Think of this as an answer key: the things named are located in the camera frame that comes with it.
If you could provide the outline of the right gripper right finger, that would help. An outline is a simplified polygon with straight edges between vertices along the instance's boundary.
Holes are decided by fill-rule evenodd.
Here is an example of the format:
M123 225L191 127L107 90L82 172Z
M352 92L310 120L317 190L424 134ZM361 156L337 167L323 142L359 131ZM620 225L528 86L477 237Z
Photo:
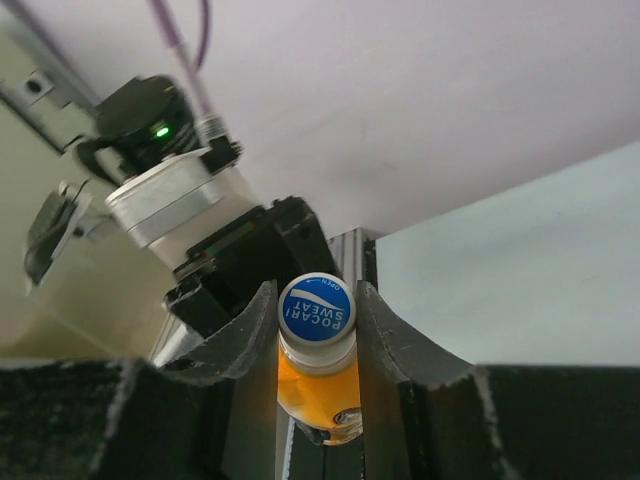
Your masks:
M468 363L356 289L370 479L635 479L635 367Z

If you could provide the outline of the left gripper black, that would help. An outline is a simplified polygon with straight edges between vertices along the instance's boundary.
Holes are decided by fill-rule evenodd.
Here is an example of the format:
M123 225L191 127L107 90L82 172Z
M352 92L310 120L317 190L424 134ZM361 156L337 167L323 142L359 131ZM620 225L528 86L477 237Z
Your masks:
M274 280L281 292L313 272L338 275L339 269L314 211L290 196L251 209L188 248L164 305L208 338L244 310L263 282Z

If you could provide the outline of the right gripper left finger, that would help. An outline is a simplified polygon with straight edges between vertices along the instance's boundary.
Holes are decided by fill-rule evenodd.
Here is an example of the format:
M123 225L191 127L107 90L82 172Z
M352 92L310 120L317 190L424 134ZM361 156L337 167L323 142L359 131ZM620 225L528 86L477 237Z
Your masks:
M165 367L139 358L5 359L5 479L271 479L277 287Z

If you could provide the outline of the white bottle cap blue print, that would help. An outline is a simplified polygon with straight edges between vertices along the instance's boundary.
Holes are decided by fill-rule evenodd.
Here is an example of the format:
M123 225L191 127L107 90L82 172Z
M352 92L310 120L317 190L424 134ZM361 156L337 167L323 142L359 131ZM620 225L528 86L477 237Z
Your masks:
M279 297L282 348L299 365L329 368L354 351L355 317L355 298L343 280L324 272L301 275Z

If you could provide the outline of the orange juice bottle white cap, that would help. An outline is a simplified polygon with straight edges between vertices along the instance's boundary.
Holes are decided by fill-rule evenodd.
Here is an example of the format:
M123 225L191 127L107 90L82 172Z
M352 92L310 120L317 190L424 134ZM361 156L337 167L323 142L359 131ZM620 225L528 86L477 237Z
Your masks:
M363 433L356 333L331 343L279 334L278 402L314 445L340 446Z

